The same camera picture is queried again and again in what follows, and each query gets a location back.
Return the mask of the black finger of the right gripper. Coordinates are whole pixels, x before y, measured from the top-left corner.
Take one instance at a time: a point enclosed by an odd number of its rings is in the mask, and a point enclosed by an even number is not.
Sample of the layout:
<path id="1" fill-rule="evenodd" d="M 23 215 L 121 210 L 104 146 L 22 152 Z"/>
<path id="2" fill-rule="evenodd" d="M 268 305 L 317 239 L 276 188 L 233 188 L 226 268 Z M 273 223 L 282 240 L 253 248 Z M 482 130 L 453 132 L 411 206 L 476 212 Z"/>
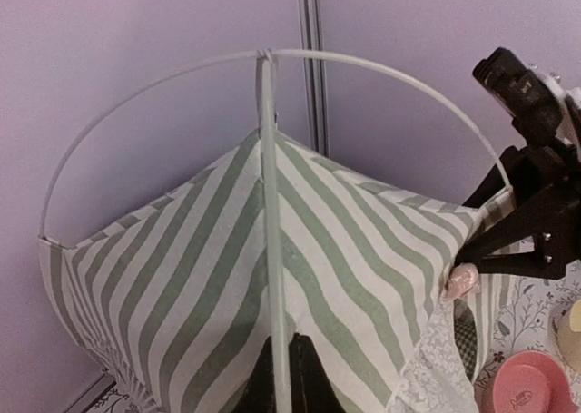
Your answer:
<path id="1" fill-rule="evenodd" d="M 528 252 L 499 254 L 531 238 Z M 481 274 L 508 274 L 547 280 L 566 276 L 567 196 L 537 194 L 506 218 L 465 244 L 456 263 L 472 263 Z"/>
<path id="2" fill-rule="evenodd" d="M 500 161 L 504 165 L 508 180 L 514 190 L 517 205 L 520 205 L 531 195 L 531 163 L 527 158 L 525 148 L 507 147 L 500 155 Z M 480 185 L 463 202 L 463 206 L 482 207 L 504 187 L 500 170 L 494 165 Z"/>

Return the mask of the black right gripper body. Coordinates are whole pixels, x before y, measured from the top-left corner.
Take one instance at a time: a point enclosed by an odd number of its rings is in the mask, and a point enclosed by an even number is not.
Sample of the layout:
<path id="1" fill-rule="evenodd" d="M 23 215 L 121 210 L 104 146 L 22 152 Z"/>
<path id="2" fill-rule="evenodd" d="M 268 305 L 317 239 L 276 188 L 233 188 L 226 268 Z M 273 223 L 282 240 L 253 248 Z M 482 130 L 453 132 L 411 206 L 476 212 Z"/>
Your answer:
<path id="1" fill-rule="evenodd" d="M 580 258 L 580 163 L 565 148 L 526 149 L 535 169 L 531 195 L 521 205 L 534 249 L 533 268 L 565 268 Z"/>

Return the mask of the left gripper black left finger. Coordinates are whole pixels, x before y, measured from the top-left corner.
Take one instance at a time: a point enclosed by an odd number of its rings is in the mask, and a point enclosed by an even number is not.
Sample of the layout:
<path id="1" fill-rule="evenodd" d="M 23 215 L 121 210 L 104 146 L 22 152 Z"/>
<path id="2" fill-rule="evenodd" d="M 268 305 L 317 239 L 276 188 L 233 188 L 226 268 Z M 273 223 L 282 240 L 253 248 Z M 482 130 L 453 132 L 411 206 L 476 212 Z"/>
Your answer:
<path id="1" fill-rule="evenodd" d="M 233 413 L 276 413 L 271 338 L 267 338 Z"/>

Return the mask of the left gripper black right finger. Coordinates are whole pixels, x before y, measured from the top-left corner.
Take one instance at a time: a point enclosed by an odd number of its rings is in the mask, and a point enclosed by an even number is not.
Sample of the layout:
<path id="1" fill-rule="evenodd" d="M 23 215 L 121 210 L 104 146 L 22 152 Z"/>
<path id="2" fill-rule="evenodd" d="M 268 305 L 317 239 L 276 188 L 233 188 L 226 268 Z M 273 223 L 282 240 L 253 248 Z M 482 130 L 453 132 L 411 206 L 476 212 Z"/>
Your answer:
<path id="1" fill-rule="evenodd" d="M 294 413 L 344 413 L 310 337 L 295 333 L 289 345 Z"/>

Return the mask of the pink pet bowl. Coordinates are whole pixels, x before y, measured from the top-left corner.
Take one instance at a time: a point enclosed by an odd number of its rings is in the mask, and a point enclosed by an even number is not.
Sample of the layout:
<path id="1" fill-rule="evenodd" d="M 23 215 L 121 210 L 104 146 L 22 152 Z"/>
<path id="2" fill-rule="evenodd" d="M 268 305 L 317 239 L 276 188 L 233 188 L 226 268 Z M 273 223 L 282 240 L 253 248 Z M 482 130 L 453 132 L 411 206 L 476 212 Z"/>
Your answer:
<path id="1" fill-rule="evenodd" d="M 486 412 L 579 412 L 566 373 L 546 353 L 523 351 L 498 370 Z"/>

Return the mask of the cream pet bowl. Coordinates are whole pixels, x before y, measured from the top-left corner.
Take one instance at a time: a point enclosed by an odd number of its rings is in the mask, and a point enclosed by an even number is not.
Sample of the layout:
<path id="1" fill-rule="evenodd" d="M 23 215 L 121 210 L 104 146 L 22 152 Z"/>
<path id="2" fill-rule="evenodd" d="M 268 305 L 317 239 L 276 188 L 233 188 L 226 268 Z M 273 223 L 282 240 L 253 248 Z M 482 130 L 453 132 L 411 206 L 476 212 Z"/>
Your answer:
<path id="1" fill-rule="evenodd" d="M 551 313 L 554 343 L 560 358 L 580 371 L 580 300 L 557 304 Z"/>

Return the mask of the green checkered cushion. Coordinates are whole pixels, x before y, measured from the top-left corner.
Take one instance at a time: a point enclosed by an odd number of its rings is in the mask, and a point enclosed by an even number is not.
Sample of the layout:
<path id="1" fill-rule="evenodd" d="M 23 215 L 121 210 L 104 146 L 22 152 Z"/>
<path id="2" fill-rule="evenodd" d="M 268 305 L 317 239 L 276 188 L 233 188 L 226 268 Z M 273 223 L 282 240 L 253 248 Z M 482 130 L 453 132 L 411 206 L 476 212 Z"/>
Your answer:
<path id="1" fill-rule="evenodd" d="M 473 382 L 478 364 L 478 332 L 476 322 L 470 315 L 454 319 L 454 339 L 465 373 Z"/>

